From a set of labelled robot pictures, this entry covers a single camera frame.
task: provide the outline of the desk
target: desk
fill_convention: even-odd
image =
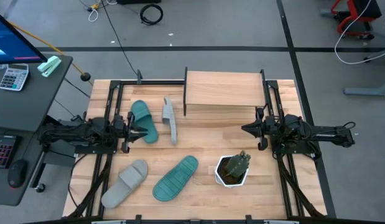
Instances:
[[[17,189],[10,188],[7,183],[8,169],[0,169],[1,205],[16,206],[21,202],[42,155],[42,147],[39,145],[35,133],[45,120],[52,119],[46,116],[47,112],[72,62],[72,57],[59,57],[62,63],[48,78],[44,78],[37,70],[39,64],[30,64],[30,78],[22,91],[0,89],[0,134],[20,136],[22,139],[12,162],[18,159],[27,161],[26,180]],[[1,70],[0,81],[3,74],[4,70]]]
[[[95,80],[88,106],[87,117],[103,116],[108,98],[110,80]],[[301,115],[299,98],[293,80],[278,80],[285,113]],[[110,119],[114,114],[117,90],[115,90]],[[173,146],[170,129],[162,124],[163,97],[169,96],[174,107],[178,140]],[[255,120],[255,110],[246,106],[188,106],[183,116],[183,85],[126,85],[120,115],[126,117],[136,100],[144,100],[152,114],[159,133],[159,140],[148,145],[138,140],[130,145],[130,153],[120,149],[113,156],[109,187],[118,178],[118,173],[136,159],[148,163],[148,176],[121,205],[104,210],[104,219],[144,220],[244,220],[286,218],[277,162],[271,149],[258,151],[258,139],[241,130],[241,125]],[[233,155],[244,149],[251,155],[249,174],[242,187],[227,189],[215,182],[214,167],[220,156]],[[199,166],[185,188],[172,201],[160,202],[152,196],[152,189],[159,179],[186,155],[193,155]],[[75,167],[70,189],[77,203],[90,189],[95,166],[95,155],[88,155]],[[314,162],[302,155],[293,155],[300,188],[318,211],[326,214],[322,191]],[[93,215],[97,215],[101,190],[96,194]],[[294,196],[289,189],[294,214]],[[75,209],[68,195],[63,215]]]
[[[61,64],[47,78],[29,64],[29,77],[21,91],[0,89],[0,128],[35,132],[42,124],[68,72],[72,57],[59,56]],[[0,81],[6,70],[0,70]]]

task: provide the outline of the computer mouse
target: computer mouse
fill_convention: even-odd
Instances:
[[[12,188],[18,188],[22,186],[26,177],[27,162],[23,159],[19,159],[13,162],[8,168],[8,184]]]

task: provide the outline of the gray slide sandal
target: gray slide sandal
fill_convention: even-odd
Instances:
[[[147,175],[147,162],[142,159],[134,161],[124,171],[119,173],[119,177],[116,182],[101,198],[101,203],[105,208],[114,208],[118,206],[145,180]]]
[[[170,98],[165,96],[165,105],[162,110],[162,122],[164,124],[168,124],[170,126],[170,130],[172,133],[172,144],[177,144],[177,130],[175,128],[175,116],[173,111],[173,105],[170,101]]]

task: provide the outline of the teal slide sandal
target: teal slide sandal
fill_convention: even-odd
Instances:
[[[174,199],[185,184],[191,178],[192,174],[198,168],[198,160],[193,156],[187,156],[181,160],[172,170],[170,170],[155,185],[152,193],[157,200],[167,202]]]
[[[147,135],[143,137],[144,141],[148,144],[156,142],[159,136],[147,104],[142,100],[137,100],[132,104],[131,112],[136,117],[134,123],[148,130]]]

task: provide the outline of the office chair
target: office chair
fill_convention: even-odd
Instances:
[[[370,22],[381,17],[381,11],[376,0],[371,0],[366,10],[369,0],[347,0],[348,11],[336,11],[335,8],[340,2],[341,0],[336,0],[331,9],[322,9],[321,15],[338,20],[339,24],[336,30],[339,34],[342,34],[351,22],[358,19],[355,22],[356,24],[344,33],[344,36],[358,36],[363,40],[373,39],[374,35],[372,34],[373,30]]]

